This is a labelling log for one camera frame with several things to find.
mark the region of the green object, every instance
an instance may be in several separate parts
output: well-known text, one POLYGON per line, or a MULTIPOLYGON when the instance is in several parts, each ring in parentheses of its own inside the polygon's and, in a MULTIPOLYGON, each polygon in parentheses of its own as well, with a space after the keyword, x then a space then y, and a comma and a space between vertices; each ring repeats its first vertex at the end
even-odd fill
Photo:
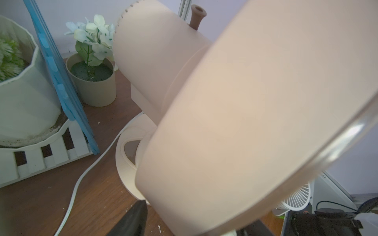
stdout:
POLYGON ((0 81, 19 75, 24 69, 19 45, 14 40, 0 39, 0 81))
POLYGON ((83 61, 74 64, 71 68, 71 73, 79 79, 98 82, 109 78, 113 71, 105 64, 87 66, 83 61))
POLYGON ((103 61, 94 56, 95 52, 92 50, 92 46, 86 43, 76 41, 75 49, 88 66, 98 66, 103 61))

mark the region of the white planter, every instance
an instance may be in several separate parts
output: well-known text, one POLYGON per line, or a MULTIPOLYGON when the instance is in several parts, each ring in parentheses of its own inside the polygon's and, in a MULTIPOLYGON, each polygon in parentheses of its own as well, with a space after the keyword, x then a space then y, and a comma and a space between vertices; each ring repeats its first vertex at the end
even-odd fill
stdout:
MULTIPOLYGON (((78 53, 70 56, 66 61, 68 71, 71 71, 74 64, 82 61, 83 59, 78 53)), ((113 65, 107 58, 104 59, 103 63, 113 71, 113 65)), ((71 72, 70 76, 76 86, 77 93, 86 104, 97 107, 107 106, 116 99, 116 77, 114 71, 109 78, 98 82, 82 80, 71 72)))
POLYGON ((21 148, 0 148, 0 188, 36 174, 51 170, 92 152, 76 120, 67 120, 60 130, 46 140, 21 148), (65 143, 62 135, 69 129, 73 148, 65 143), (50 145, 51 156, 43 157, 42 147, 50 145), (24 152, 27 163, 16 164, 15 152, 24 152))
POLYGON ((18 76, 0 82, 0 145, 22 147, 59 130, 54 125, 60 102, 33 36, 0 16, 0 36, 4 35, 19 42, 22 57, 30 65, 18 76))

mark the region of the fan grille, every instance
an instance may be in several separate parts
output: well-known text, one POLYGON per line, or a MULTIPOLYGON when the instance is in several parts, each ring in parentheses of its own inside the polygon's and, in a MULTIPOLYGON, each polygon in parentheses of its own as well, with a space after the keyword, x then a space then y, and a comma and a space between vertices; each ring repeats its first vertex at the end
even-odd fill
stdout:
POLYGON ((280 204, 283 209, 299 211, 304 209, 310 201, 310 184, 307 183, 293 192, 280 204))

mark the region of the power cord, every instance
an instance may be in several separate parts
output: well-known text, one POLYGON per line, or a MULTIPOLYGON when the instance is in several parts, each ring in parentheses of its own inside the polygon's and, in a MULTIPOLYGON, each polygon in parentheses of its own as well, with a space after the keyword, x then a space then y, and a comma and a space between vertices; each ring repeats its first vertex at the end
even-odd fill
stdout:
POLYGON ((71 210, 72 210, 72 206, 73 206, 73 203, 75 202, 75 197, 76 197, 76 192, 77 192, 77 189, 79 187, 79 184, 81 182, 81 180, 84 178, 84 176, 102 159, 102 157, 109 151, 109 149, 113 146, 114 142, 117 140, 117 138, 121 135, 121 133, 136 119, 138 118, 139 116, 143 115, 144 112, 142 111, 141 113, 139 113, 138 115, 136 115, 134 118, 132 118, 126 125, 125 127, 123 127, 123 129, 117 134, 117 136, 115 137, 115 139, 113 140, 113 142, 110 144, 110 146, 105 150, 105 152, 92 164, 90 165, 90 167, 88 167, 88 169, 86 169, 84 171, 84 173, 81 174, 80 178, 77 180, 76 184, 75 184, 75 187, 73 188, 73 192, 72 192, 72 196, 71 196, 71 201, 70 201, 70 204, 68 205, 68 208, 67 208, 67 212, 66 212, 66 215, 64 216, 58 230, 56 231, 56 233, 54 234, 54 236, 58 236, 59 233, 62 231, 62 228, 64 227, 64 225, 66 224, 66 221, 68 219, 68 217, 70 216, 70 213, 71 213, 71 210))
POLYGON ((333 203, 333 204, 336 204, 336 205, 339 205, 339 206, 342 206, 342 207, 346 207, 346 208, 351 209, 351 210, 353 210, 353 211, 358 211, 358 210, 353 209, 353 208, 351 208, 351 207, 347 207, 347 206, 345 206, 345 205, 343 205, 343 204, 340 204, 340 203, 337 203, 337 202, 331 202, 331 201, 320 201, 320 202, 318 202, 318 203, 316 204, 316 209, 318 209, 318 205, 319 205, 319 203, 322 203, 322 202, 329 202, 329 203, 333 203))

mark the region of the black object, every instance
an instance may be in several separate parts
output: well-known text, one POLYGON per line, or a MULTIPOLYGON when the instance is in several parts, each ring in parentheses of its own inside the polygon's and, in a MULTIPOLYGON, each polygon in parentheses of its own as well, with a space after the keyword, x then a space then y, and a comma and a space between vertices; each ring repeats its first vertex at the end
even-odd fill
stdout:
POLYGON ((312 212, 312 205, 309 203, 303 210, 301 211, 288 211, 285 214, 285 220, 283 222, 283 227, 282 227, 282 233, 281 235, 284 236, 297 236, 293 230, 292 227, 292 218, 293 214, 300 214, 300 213, 311 213, 312 212))
POLYGON ((110 230, 107 236, 143 236, 146 221, 146 201, 137 201, 113 229, 110 230))
POLYGON ((318 205, 319 205, 319 203, 322 203, 322 202, 329 202, 329 203, 333 203, 333 204, 336 204, 336 205, 339 205, 339 206, 342 206, 342 207, 345 207, 345 208, 351 209, 352 211, 359 211, 359 210, 353 209, 353 208, 351 208, 351 207, 347 207, 347 206, 345 206, 345 205, 343 205, 343 204, 340 204, 340 203, 337 203, 337 202, 331 202, 331 201, 320 201, 320 202, 318 202, 318 203, 316 204, 316 210, 318 209, 318 205))
POLYGON ((376 206, 378 206, 378 197, 369 199, 366 202, 362 203, 358 208, 358 211, 366 213, 373 210, 376 206))
POLYGON ((293 213, 292 229, 297 236, 361 236, 360 221, 354 218, 358 212, 321 208, 315 214, 293 213))

